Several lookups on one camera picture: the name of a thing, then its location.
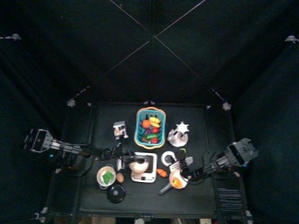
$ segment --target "red pepper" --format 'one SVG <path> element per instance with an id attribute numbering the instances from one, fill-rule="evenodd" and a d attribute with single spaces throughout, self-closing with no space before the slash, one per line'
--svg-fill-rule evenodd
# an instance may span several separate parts
<path id="1" fill-rule="evenodd" d="M 158 139 L 157 139 L 157 137 L 153 137 L 152 139 L 150 139 L 150 144 L 157 144 L 158 143 Z"/>
<path id="2" fill-rule="evenodd" d="M 157 134 L 157 133 L 158 133 L 158 131 L 160 131 L 160 129 L 158 129 L 158 128 L 152 128 L 152 133 Z"/>

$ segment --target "lid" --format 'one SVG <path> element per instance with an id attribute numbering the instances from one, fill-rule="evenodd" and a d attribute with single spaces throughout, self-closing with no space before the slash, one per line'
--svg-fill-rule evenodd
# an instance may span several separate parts
<path id="1" fill-rule="evenodd" d="M 126 189 L 120 185 L 112 185 L 106 189 L 106 199 L 110 203 L 117 204 L 126 196 Z"/>

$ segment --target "kettle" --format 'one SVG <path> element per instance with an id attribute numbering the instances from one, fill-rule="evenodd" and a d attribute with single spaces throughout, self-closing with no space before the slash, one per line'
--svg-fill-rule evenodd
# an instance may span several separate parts
<path id="1" fill-rule="evenodd" d="M 144 173 L 148 168 L 148 157 L 144 155 L 134 155 L 134 162 L 129 165 L 129 169 L 134 173 Z"/>

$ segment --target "orange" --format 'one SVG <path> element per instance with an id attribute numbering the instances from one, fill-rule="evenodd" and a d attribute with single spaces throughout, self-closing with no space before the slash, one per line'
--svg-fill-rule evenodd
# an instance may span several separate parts
<path id="1" fill-rule="evenodd" d="M 148 129 L 150 127 L 150 123 L 149 123 L 148 120 L 142 120 L 142 124 L 141 125 L 142 125 L 144 129 Z"/>

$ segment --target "green basket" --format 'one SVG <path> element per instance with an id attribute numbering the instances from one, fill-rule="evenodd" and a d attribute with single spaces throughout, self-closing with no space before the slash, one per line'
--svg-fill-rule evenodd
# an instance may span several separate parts
<path id="1" fill-rule="evenodd" d="M 160 120 L 160 128 L 156 133 L 157 143 L 142 142 L 142 137 L 145 137 L 146 132 L 153 128 L 152 126 L 148 129 L 142 128 L 142 120 L 148 120 L 150 117 L 156 117 Z M 165 113 L 154 107 L 141 108 L 136 113 L 136 122 L 134 122 L 134 143 L 144 147 L 148 150 L 160 148 L 164 145 L 164 123 L 165 123 Z"/>

